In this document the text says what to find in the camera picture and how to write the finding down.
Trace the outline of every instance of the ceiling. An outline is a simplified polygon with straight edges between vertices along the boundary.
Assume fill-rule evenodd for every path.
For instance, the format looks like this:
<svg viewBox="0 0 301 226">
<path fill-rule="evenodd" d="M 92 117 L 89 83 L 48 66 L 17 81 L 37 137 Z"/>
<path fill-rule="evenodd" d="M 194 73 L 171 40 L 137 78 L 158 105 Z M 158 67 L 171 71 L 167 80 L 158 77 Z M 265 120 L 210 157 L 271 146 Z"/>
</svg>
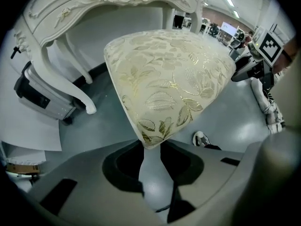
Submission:
<svg viewBox="0 0 301 226">
<path fill-rule="evenodd" d="M 230 6 L 227 0 L 206 0 L 208 8 L 227 14 L 254 29 L 261 24 L 270 0 L 232 0 L 232 2 L 234 7 Z M 236 18 L 234 10 L 238 12 L 240 18 Z M 294 28 L 282 10 L 280 10 L 276 22 L 283 27 L 283 30 L 286 30 L 289 37 L 294 35 Z"/>
</svg>

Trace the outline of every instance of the chair seat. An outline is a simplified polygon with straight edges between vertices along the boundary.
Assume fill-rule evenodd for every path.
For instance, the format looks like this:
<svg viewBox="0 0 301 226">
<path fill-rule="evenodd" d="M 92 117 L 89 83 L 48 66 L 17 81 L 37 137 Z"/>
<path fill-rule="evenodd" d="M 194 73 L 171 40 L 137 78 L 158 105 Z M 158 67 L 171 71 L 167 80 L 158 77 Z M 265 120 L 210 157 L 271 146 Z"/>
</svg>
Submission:
<svg viewBox="0 0 301 226">
<path fill-rule="evenodd" d="M 235 71 L 217 40 L 182 30 L 126 35 L 110 42 L 104 56 L 123 108 L 146 148 L 193 121 Z"/>
</svg>

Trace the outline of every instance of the fluorescent light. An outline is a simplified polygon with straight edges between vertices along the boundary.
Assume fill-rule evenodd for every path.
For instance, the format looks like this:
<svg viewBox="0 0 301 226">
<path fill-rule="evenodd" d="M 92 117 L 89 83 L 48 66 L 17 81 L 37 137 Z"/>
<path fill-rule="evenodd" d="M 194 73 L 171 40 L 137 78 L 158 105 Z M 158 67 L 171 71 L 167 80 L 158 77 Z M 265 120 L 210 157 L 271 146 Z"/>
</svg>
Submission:
<svg viewBox="0 0 301 226">
<path fill-rule="evenodd" d="M 228 1 L 228 3 L 232 6 L 232 7 L 234 7 L 234 4 L 233 4 L 233 2 L 231 1 L 231 0 L 227 0 Z"/>
<path fill-rule="evenodd" d="M 234 13 L 235 13 L 235 16 L 236 16 L 237 18 L 239 18 L 238 12 L 237 12 L 237 11 L 234 11 Z"/>
</svg>

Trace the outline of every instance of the white ornate table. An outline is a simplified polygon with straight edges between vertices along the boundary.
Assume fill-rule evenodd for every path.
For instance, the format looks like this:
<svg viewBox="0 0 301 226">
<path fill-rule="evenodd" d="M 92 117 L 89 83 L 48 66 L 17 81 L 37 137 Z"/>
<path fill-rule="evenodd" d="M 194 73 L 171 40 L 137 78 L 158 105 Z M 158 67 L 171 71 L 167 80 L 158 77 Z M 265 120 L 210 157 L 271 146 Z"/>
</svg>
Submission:
<svg viewBox="0 0 301 226">
<path fill-rule="evenodd" d="M 26 51 L 36 72 L 52 87 L 78 98 L 88 114 L 96 112 L 92 100 L 63 76 L 57 74 L 49 61 L 47 46 L 56 41 L 59 49 L 85 77 L 91 76 L 77 61 L 68 45 L 66 32 L 91 9 L 102 5 L 152 6 L 163 8 L 163 28 L 172 29 L 172 9 L 191 13 L 191 31 L 199 33 L 204 0 L 30 0 L 15 24 L 15 37 L 20 51 Z"/>
</svg>

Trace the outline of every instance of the cushion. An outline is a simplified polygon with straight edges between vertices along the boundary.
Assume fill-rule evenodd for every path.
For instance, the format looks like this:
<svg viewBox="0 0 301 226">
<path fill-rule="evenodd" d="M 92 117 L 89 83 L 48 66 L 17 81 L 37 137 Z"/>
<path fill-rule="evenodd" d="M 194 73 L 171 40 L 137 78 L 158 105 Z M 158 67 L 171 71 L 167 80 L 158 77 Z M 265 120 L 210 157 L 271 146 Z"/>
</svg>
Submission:
<svg viewBox="0 0 301 226">
<path fill-rule="evenodd" d="M 146 148 L 193 121 L 236 68 L 217 40 L 182 30 L 126 35 L 110 42 L 104 56 L 123 108 Z"/>
</svg>

